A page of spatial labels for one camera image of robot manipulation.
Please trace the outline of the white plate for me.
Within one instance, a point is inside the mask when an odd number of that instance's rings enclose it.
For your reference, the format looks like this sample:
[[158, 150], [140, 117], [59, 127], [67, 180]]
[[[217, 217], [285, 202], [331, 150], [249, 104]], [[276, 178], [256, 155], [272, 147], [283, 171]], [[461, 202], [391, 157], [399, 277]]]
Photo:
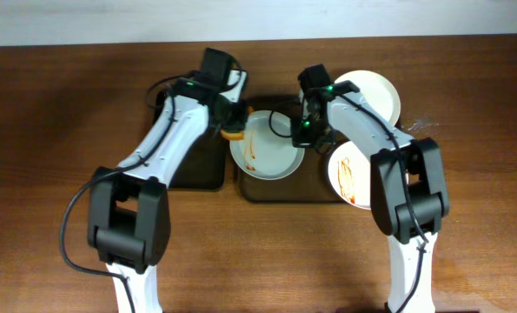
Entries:
[[354, 143], [342, 143], [333, 151], [328, 180], [344, 202], [370, 210], [370, 162]]
[[401, 114], [401, 99], [392, 83], [370, 70], [353, 70], [335, 79], [350, 81], [357, 86], [368, 104], [390, 124], [396, 125]]
[[250, 114], [244, 138], [231, 141], [229, 149], [237, 166], [245, 173], [261, 180], [278, 180], [291, 175], [301, 165], [305, 149], [296, 148], [290, 138], [277, 136], [290, 132], [290, 119], [271, 110]]

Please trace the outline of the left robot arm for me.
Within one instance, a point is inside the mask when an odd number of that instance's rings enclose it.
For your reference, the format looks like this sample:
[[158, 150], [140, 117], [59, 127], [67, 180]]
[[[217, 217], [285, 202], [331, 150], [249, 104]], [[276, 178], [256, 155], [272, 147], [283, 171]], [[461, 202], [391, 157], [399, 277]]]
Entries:
[[168, 189], [190, 148], [209, 129], [238, 134], [248, 107], [247, 72], [229, 53], [207, 48], [199, 69], [149, 87], [155, 120], [115, 168], [98, 168], [89, 192], [87, 241], [105, 264], [121, 312], [159, 312], [157, 270], [171, 223]]

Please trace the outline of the green and yellow sponge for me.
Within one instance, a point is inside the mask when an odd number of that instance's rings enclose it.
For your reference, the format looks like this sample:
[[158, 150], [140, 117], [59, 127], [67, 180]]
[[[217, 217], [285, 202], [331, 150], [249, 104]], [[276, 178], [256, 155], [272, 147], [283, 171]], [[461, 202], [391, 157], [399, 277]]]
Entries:
[[241, 141], [244, 139], [244, 130], [227, 130], [220, 129], [220, 135], [229, 141]]

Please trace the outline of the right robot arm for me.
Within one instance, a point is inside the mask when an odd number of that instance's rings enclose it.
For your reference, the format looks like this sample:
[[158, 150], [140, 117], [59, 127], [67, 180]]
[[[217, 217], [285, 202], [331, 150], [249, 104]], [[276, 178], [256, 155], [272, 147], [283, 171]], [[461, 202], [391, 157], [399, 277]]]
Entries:
[[441, 152], [432, 138], [396, 129], [350, 81], [334, 82], [321, 64], [304, 69], [301, 114], [290, 121], [292, 144], [318, 148], [329, 131], [352, 142], [370, 163], [370, 209], [388, 238], [388, 312], [433, 312], [432, 255], [449, 212]]

